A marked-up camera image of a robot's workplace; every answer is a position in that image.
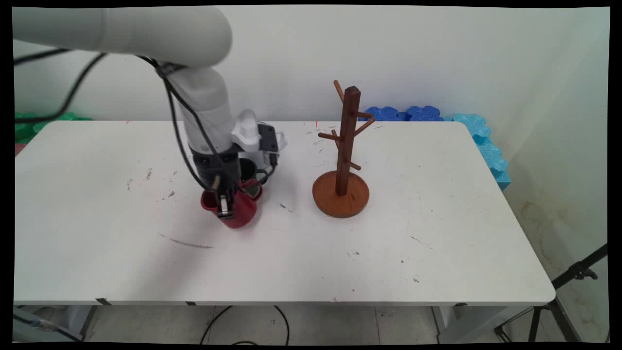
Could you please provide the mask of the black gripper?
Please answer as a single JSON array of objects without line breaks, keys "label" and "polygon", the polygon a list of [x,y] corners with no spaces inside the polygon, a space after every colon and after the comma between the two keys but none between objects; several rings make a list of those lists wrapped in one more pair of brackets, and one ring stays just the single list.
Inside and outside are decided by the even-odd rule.
[{"label": "black gripper", "polygon": [[216,195],[216,216],[219,219],[235,217],[235,201],[248,197],[242,181],[239,149],[228,149],[214,154],[202,154],[191,150],[192,159],[202,183]]}]

